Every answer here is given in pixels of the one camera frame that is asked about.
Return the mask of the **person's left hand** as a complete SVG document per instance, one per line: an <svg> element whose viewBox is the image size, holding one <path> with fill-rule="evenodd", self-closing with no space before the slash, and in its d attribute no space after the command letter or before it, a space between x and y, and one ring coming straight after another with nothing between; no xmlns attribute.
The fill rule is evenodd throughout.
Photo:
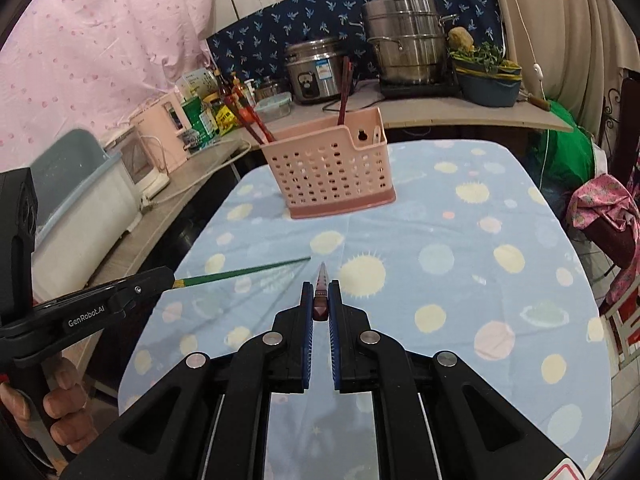
<svg viewBox="0 0 640 480"><path fill-rule="evenodd" d="M99 433L87 410L88 396L81 385L76 366L65 358L55 358L54 364L56 387L42 400L44 411L55 420L50 428L50 435L56 444L79 454L96 440ZM32 438L32 415L24 396L8 382L2 382L1 402L11 413L21 432Z"/></svg>

